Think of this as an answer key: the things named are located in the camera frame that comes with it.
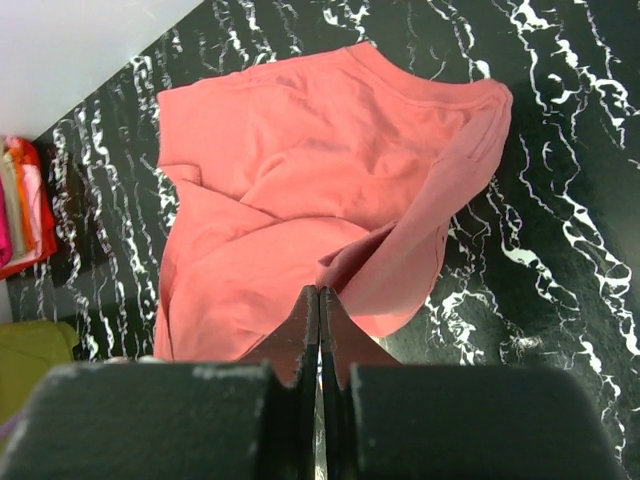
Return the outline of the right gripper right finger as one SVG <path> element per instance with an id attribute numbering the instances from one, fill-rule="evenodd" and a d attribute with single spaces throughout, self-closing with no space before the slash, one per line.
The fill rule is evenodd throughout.
<path id="1" fill-rule="evenodd" d="M 561 369 L 398 362 L 319 295 L 332 479 L 620 479 L 593 405 Z"/>

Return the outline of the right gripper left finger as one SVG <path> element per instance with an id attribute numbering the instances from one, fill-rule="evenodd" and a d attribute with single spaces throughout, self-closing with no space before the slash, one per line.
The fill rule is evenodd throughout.
<path id="1" fill-rule="evenodd" d="M 73 363 L 31 394 L 5 479 L 310 479 L 319 293 L 243 359 Z"/>

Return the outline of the salmon pink t shirt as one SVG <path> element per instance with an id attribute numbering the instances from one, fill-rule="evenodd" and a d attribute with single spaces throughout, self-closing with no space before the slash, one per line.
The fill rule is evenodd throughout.
<path id="1" fill-rule="evenodd" d="M 307 285 L 370 336 L 399 330 L 500 164 L 512 103 L 494 79 L 420 78 L 368 42 L 161 92 L 158 165 L 179 208 L 154 355 L 244 358 Z"/>

